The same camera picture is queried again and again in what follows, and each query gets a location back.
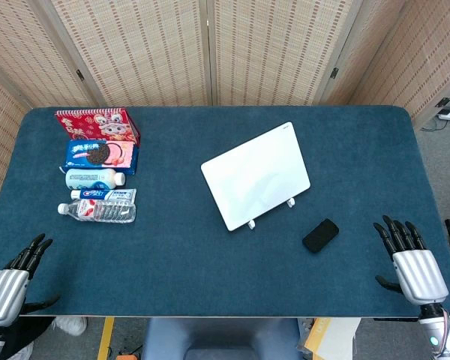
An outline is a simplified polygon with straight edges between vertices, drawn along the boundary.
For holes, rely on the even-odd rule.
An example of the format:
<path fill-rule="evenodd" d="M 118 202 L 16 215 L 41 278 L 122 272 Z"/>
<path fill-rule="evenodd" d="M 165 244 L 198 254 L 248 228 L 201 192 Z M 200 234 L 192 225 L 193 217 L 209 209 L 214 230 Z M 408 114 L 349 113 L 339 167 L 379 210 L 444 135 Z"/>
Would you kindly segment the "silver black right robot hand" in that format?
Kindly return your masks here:
<path fill-rule="evenodd" d="M 413 305 L 441 304 L 449 295 L 440 267 L 428 250 L 416 226 L 407 221 L 401 223 L 389 216 L 382 217 L 387 227 L 375 223 L 389 255 L 398 282 L 392 283 L 383 276 L 375 277 L 378 284 L 390 291 L 404 295 Z"/>

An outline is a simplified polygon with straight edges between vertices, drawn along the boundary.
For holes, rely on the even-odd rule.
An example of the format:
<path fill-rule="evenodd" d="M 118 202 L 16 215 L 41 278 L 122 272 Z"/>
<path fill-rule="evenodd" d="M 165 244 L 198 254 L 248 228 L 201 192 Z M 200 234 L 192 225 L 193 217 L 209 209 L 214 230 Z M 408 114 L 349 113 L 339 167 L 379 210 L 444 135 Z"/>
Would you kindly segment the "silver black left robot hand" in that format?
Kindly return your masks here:
<path fill-rule="evenodd" d="M 0 327 L 8 327 L 23 314 L 46 309 L 59 299 L 57 294 L 39 302 L 26 302 L 29 283 L 35 275 L 41 257 L 53 240 L 41 233 L 0 270 Z"/>

